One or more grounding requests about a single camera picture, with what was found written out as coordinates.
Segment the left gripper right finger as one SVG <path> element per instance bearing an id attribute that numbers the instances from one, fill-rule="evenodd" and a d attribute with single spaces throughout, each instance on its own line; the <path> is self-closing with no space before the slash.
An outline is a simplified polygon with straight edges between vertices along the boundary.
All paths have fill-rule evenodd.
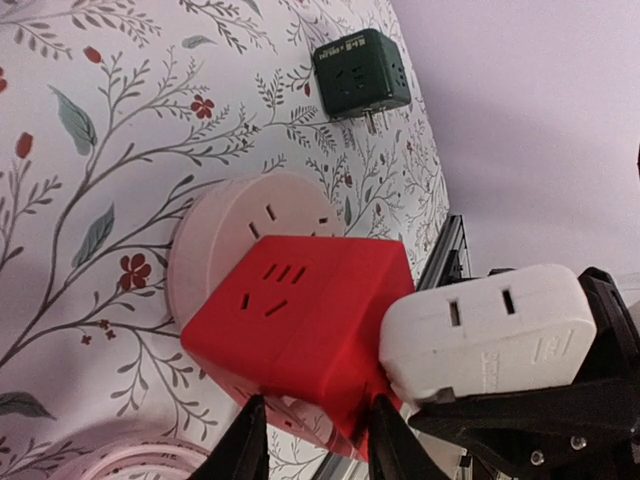
<path id="1" fill-rule="evenodd" d="M 386 395 L 376 395 L 368 421 L 368 473 L 373 480 L 446 480 Z"/>

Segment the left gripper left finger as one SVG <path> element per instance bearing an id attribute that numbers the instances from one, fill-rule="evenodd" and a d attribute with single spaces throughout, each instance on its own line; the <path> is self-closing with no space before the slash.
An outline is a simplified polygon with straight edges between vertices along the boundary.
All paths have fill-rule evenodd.
<path id="1" fill-rule="evenodd" d="M 266 480 L 269 478 L 266 404 L 249 398 L 192 480 Z"/>

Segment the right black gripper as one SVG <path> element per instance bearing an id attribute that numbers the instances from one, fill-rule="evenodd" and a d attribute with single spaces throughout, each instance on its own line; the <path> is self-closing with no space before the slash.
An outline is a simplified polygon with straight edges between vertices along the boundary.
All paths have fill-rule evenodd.
<path id="1" fill-rule="evenodd" d="M 411 427 L 518 479 L 636 479 L 639 333 L 613 277 L 578 277 L 596 337 L 570 386 L 428 403 Z"/>

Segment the white plug adapter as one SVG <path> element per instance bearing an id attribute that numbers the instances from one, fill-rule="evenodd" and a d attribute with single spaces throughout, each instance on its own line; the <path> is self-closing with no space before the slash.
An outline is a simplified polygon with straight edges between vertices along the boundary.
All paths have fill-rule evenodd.
<path id="1" fill-rule="evenodd" d="M 418 405 L 569 385 L 597 327 L 577 276 L 535 265 L 422 290 L 392 304 L 379 360 L 392 389 Z"/>

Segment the red cube socket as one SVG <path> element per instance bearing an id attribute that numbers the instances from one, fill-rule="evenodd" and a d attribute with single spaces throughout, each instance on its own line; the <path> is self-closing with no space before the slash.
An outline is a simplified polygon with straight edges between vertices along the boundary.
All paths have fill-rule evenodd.
<path id="1" fill-rule="evenodd" d="M 185 326 L 181 342 L 237 403 L 264 398 L 268 423 L 332 453 L 367 458 L 367 419 L 389 394 L 384 314 L 412 293 L 395 240 L 260 240 Z"/>

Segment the round pink socket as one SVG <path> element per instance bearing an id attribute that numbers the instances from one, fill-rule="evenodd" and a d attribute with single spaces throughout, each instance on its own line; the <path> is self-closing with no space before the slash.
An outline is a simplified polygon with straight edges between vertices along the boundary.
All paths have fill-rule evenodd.
<path id="1" fill-rule="evenodd" d="M 252 376 L 272 365 L 300 324 L 295 280 L 304 271 L 290 245 L 259 262 L 243 259 L 269 236 L 340 236 L 344 226 L 320 187 L 294 173 L 229 180 L 201 195 L 177 227 L 168 303 L 181 343 L 238 404 L 265 396 L 269 423 L 318 446 L 334 433 L 317 406 L 262 388 Z"/>

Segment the dark green cube socket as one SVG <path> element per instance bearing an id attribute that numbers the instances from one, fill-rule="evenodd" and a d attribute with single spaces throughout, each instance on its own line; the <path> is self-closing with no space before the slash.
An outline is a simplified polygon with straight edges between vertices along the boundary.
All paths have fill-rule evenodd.
<path id="1" fill-rule="evenodd" d="M 375 115 L 412 101 L 399 47 L 376 29 L 322 45 L 312 61 L 323 109 L 332 119 L 362 118 L 374 135 Z"/>

